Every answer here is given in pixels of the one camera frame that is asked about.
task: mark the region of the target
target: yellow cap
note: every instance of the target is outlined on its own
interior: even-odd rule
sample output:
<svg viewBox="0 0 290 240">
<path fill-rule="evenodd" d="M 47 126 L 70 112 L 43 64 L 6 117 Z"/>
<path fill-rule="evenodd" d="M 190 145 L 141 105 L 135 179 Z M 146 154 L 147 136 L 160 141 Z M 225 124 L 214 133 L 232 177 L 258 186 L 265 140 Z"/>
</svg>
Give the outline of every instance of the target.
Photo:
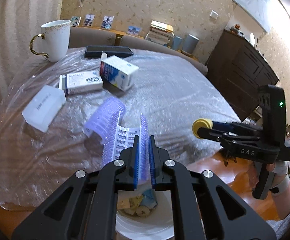
<svg viewBox="0 0 290 240">
<path fill-rule="evenodd" d="M 198 129 L 201 127 L 212 129 L 213 128 L 213 121 L 211 119 L 200 118 L 200 119 L 197 119 L 192 124 L 192 133 L 199 139 L 203 139 L 203 138 L 200 138 L 198 136 L 198 133 L 197 133 Z"/>
</svg>

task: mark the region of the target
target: gold mug handle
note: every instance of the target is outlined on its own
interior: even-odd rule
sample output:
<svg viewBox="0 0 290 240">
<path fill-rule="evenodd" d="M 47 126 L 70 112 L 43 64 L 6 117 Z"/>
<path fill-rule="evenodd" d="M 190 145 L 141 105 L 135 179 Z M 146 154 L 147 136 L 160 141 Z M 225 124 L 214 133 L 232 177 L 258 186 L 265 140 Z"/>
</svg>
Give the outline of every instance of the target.
<svg viewBox="0 0 290 240">
<path fill-rule="evenodd" d="M 42 39 L 44 40 L 45 39 L 45 35 L 44 34 L 39 34 L 39 35 L 35 35 L 32 40 L 30 41 L 29 43 L 29 49 L 30 51 L 35 54 L 35 55 L 40 55 L 40 56 L 45 56 L 45 57 L 49 57 L 49 55 L 47 53 L 38 53 L 36 52 L 34 49 L 33 49 L 33 43 L 34 43 L 34 40 L 37 38 L 37 37 L 42 37 Z"/>
</svg>

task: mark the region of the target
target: grey sleeve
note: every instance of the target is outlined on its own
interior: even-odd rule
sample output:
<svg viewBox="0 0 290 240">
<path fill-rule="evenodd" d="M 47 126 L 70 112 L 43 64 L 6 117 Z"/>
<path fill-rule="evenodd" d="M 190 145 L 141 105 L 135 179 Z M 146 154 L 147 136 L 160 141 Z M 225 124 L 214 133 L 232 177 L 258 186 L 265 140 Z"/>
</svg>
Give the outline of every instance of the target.
<svg viewBox="0 0 290 240">
<path fill-rule="evenodd" d="M 290 214 L 283 220 L 268 220 L 266 222 L 274 229 L 277 239 L 280 239 L 290 227 Z"/>
</svg>

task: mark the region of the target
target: stack of books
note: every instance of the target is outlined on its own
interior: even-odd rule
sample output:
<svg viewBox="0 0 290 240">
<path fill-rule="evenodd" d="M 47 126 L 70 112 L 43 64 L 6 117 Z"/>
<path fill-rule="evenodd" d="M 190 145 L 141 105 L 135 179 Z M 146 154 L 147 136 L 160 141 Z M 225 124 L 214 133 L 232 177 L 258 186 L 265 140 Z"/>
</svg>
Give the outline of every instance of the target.
<svg viewBox="0 0 290 240">
<path fill-rule="evenodd" d="M 174 38 L 173 26 L 152 21 L 145 39 L 167 47 Z"/>
</svg>

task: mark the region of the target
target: white mug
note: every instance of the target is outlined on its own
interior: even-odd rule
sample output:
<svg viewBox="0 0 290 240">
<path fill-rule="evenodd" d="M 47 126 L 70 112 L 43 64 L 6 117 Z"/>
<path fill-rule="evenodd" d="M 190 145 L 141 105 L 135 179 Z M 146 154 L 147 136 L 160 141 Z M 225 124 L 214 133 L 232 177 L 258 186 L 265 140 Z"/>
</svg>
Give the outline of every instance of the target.
<svg viewBox="0 0 290 240">
<path fill-rule="evenodd" d="M 35 35 L 29 44 L 29 49 L 35 55 L 42 55 L 51 62 L 56 62 L 65 57 L 69 44 L 70 20 L 60 20 L 45 23 L 41 26 L 41 33 Z M 33 49 L 33 42 L 37 37 L 44 40 L 44 53 Z"/>
</svg>

